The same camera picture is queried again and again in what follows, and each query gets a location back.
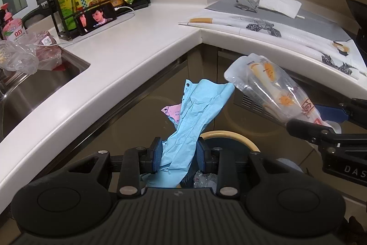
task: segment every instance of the pink dish soap bottle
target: pink dish soap bottle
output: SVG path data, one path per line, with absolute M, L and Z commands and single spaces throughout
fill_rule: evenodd
M 22 20 L 20 18 L 13 19 L 13 15 L 7 12 L 4 16 L 5 26 L 2 34 L 5 40 L 16 42 L 25 35 Z

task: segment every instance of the blue paper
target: blue paper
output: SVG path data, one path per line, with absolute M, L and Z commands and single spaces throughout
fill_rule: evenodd
M 234 91 L 232 83 L 216 84 L 202 79 L 195 84 L 186 80 L 177 130 L 163 142 L 161 168 L 146 178 L 147 186 L 174 188 L 191 165 L 196 142 Z

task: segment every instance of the ventilation grille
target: ventilation grille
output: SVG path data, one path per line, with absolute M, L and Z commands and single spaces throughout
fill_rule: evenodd
M 267 112 L 261 105 L 254 102 L 250 97 L 244 95 L 239 90 L 235 90 L 234 92 L 234 104 L 245 108 L 253 113 L 256 113 L 257 115 L 265 117 L 266 119 L 271 120 L 274 123 L 283 125 L 276 117 Z

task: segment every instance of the kitchen counter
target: kitchen counter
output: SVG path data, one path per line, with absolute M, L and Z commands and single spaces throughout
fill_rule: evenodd
M 65 47 L 90 67 L 51 95 L 0 143 L 0 212 L 68 144 L 154 74 L 200 43 L 264 55 L 349 98 L 367 99 L 359 80 L 321 62 L 258 40 L 178 25 L 208 0 L 153 0 L 135 16 Z

